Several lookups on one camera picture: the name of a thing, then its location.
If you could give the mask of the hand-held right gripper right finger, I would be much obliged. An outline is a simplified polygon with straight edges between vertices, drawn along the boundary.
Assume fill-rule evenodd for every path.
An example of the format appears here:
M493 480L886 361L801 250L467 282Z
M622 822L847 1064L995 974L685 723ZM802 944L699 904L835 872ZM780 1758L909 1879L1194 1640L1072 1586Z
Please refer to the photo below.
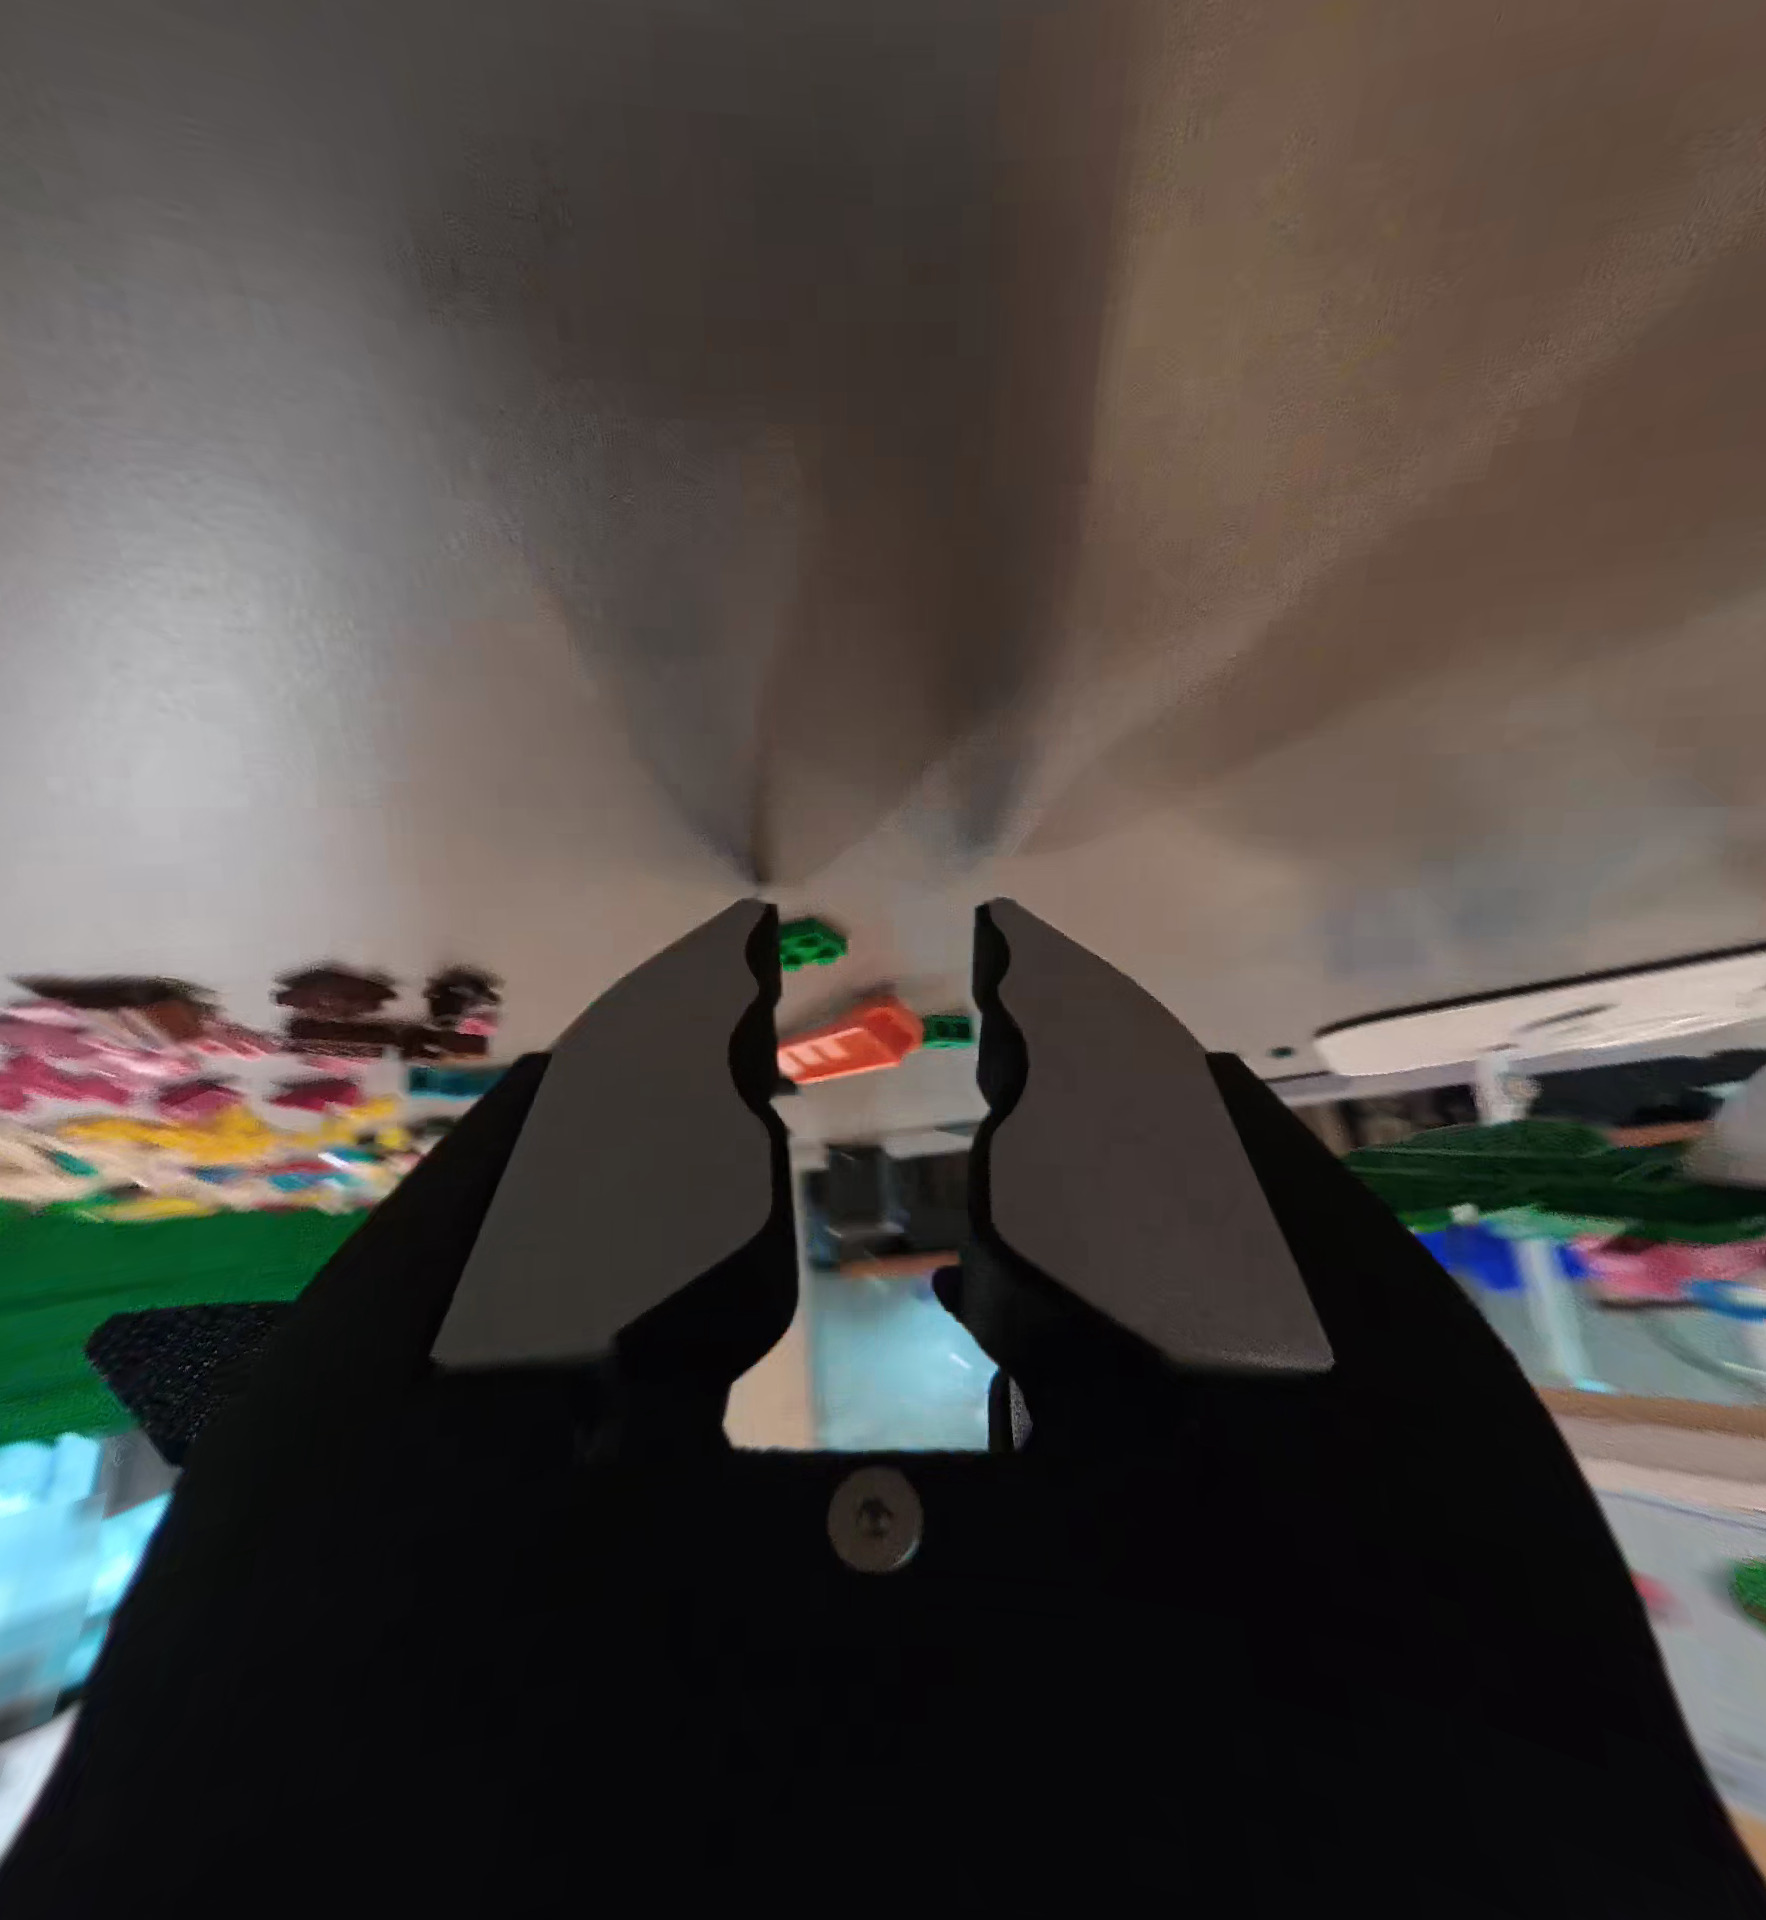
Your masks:
M1207 1046L1016 901L979 905L967 1236L940 1272L993 1359L989 1447L1129 1431L1200 1387L1300 1387L1334 1342Z

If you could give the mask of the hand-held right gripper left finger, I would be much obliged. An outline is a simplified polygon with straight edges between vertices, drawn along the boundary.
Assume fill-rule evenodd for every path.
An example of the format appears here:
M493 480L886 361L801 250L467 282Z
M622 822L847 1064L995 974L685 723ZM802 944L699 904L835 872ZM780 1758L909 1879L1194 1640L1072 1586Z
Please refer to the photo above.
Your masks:
M739 901L549 1051L434 1345L453 1378L587 1391L599 1447L726 1447L801 1308L774 1111L780 918Z

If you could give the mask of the green lego build pink flowers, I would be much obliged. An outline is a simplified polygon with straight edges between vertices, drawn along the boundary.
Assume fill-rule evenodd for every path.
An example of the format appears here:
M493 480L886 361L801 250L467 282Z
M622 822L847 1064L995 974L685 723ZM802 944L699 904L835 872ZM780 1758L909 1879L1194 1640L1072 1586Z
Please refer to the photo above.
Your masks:
M1766 1269L1766 1187L1694 1173L1683 1143L1523 1117L1359 1147L1346 1163L1419 1236L1479 1226L1568 1249L1599 1308L1766 1318L1743 1302Z

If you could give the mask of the orange lego piece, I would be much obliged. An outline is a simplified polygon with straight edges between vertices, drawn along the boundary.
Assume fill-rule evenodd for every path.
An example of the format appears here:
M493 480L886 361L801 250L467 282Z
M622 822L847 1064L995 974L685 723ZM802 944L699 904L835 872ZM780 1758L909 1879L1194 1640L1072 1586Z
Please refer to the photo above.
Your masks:
M780 1080L802 1090L901 1070L924 1046L924 1017L897 995L871 995L777 1044Z

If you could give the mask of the pile of loose lego pieces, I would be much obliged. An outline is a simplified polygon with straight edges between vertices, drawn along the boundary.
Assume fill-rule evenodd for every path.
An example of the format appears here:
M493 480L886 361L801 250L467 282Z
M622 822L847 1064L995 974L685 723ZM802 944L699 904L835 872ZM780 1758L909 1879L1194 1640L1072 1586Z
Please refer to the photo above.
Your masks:
M0 1233L38 1213L163 1225L368 1213L507 1070L503 981L319 964L272 1024L169 974L21 974L0 1004Z

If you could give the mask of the large green lego plate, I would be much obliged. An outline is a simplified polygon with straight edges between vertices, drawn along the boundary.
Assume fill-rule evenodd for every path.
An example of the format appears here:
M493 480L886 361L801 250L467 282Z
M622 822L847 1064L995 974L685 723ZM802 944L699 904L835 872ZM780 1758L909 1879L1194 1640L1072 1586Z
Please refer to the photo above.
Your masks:
M136 1311L296 1302L357 1238L374 1262L463 1268L467 1246L375 1213L209 1213L150 1225L0 1210L0 1445L130 1428L87 1359L91 1332Z

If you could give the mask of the lego instruction booklet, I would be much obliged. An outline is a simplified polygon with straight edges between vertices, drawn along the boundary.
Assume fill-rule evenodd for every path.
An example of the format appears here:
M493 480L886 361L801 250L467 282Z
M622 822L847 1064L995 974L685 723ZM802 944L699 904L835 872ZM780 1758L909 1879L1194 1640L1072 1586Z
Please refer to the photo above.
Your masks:
M1711 1782L1766 1821L1766 1481L1588 1462Z

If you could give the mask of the pale blue lego box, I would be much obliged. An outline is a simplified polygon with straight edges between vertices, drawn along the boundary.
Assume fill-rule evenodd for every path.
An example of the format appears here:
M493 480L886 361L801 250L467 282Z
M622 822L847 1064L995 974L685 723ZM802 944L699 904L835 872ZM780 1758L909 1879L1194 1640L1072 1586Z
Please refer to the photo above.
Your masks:
M0 1745L80 1693L175 1481L142 1434L0 1447Z

